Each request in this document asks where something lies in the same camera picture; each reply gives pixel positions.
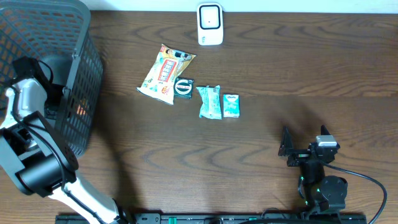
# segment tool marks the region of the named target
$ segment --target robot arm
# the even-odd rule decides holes
[[[61,201],[90,223],[133,223],[112,198],[77,171],[74,153],[42,116],[49,91],[34,76],[17,77],[17,81],[6,91],[9,102],[0,126],[0,165],[18,189]]]

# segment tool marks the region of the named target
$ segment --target light blue packet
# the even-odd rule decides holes
[[[203,104],[200,108],[199,118],[204,116],[209,119],[223,119],[220,105],[220,86],[214,88],[197,87]]]
[[[225,118],[238,118],[239,111],[239,95],[225,94],[223,97],[224,103],[224,117]]]

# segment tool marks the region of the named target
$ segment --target white wall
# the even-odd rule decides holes
[[[81,0],[91,10],[196,11],[201,0]],[[216,0],[226,12],[398,13],[398,0]]]

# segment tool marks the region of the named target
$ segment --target wooden surface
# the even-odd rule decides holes
[[[225,13],[224,42],[197,43],[195,13],[93,12],[90,34],[105,74],[80,171],[131,208],[262,212],[304,206],[299,169],[277,157],[282,126],[307,147],[321,124],[341,149],[334,165],[389,192],[378,223],[398,215],[397,15]],[[198,117],[201,99],[173,106],[139,94],[161,43],[198,55],[182,77],[241,97],[241,117]],[[0,172],[0,223],[53,223],[67,206],[22,195]],[[347,212],[370,220],[382,192],[348,181]]]

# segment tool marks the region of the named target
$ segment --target plastic bin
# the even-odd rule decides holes
[[[78,157],[87,147],[103,76],[88,33],[90,17],[78,0],[0,0],[0,80],[15,76],[11,63],[23,56],[47,63],[53,83],[65,88],[59,107],[46,108],[44,116]],[[4,107],[3,86],[1,91]]]

